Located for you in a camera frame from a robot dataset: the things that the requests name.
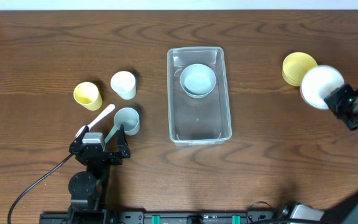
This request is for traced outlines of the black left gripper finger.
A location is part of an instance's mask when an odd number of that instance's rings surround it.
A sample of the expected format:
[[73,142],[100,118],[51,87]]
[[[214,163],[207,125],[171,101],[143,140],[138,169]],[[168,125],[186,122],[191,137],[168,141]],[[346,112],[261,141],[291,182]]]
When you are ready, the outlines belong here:
[[125,129],[124,129],[124,125],[120,125],[119,128],[119,135],[118,135],[118,139],[117,139],[117,147],[119,149],[119,152],[129,152],[129,146],[127,144],[126,141],[126,137],[125,137]]
[[78,130],[78,132],[76,133],[76,135],[75,135],[75,142],[78,142],[78,141],[82,140],[82,139],[83,139],[83,136],[84,136],[89,130],[90,130],[90,129],[89,129],[89,126],[88,126],[88,125],[82,126],[82,127]]

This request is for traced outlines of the mint green plastic spoon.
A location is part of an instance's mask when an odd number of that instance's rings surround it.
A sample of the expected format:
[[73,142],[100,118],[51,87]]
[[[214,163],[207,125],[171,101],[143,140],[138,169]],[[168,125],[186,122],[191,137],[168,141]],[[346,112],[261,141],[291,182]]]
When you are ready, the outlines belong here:
[[114,125],[108,135],[105,137],[104,142],[107,144],[109,140],[115,135],[119,129]]

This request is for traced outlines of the grey plastic cup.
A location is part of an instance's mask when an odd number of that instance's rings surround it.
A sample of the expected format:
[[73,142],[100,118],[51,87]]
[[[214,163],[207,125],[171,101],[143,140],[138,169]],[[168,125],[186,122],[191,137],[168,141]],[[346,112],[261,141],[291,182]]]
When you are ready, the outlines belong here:
[[140,130],[140,116],[133,108],[120,109],[114,116],[114,128],[118,131],[124,125],[124,132],[128,136],[137,134]]

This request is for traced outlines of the yellow plastic cup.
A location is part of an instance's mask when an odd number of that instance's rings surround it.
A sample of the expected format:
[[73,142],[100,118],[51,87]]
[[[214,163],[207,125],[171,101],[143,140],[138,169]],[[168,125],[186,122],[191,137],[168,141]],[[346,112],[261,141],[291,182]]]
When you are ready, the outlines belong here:
[[98,87],[91,82],[78,84],[73,91],[73,97],[78,104],[90,111],[100,109],[103,104]]

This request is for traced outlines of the white plastic cup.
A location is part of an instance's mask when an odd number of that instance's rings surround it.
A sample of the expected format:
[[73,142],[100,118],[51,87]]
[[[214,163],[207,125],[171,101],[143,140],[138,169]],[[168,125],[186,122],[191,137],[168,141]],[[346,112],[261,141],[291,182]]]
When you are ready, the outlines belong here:
[[135,76],[128,71],[115,73],[110,81],[111,88],[124,100],[131,100],[136,94]]

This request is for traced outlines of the yellow plastic bowl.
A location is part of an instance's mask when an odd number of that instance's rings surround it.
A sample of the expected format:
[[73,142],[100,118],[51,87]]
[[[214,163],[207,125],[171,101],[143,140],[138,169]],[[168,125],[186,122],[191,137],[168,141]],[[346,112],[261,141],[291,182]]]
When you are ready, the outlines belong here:
[[288,84],[300,86],[306,73],[317,65],[312,56],[304,52],[293,52],[282,63],[282,77]]

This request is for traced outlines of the grey plastic bowl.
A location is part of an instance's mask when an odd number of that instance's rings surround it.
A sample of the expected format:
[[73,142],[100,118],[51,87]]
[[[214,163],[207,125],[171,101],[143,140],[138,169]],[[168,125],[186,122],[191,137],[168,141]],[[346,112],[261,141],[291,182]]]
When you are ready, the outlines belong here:
[[188,96],[196,99],[204,98],[216,86],[216,75],[206,65],[199,63],[192,64],[182,71],[180,85]]

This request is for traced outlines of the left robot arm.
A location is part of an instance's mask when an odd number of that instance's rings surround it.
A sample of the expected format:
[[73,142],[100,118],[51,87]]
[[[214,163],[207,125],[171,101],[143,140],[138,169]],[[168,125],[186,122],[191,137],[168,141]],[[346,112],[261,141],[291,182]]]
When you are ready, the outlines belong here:
[[106,152],[101,143],[84,143],[88,133],[89,129],[85,128],[69,147],[69,152],[86,170],[76,173],[69,181],[71,205],[67,222],[119,223],[118,213],[106,208],[106,192],[110,167],[121,165],[123,159],[131,156],[124,126],[118,131],[117,152]]

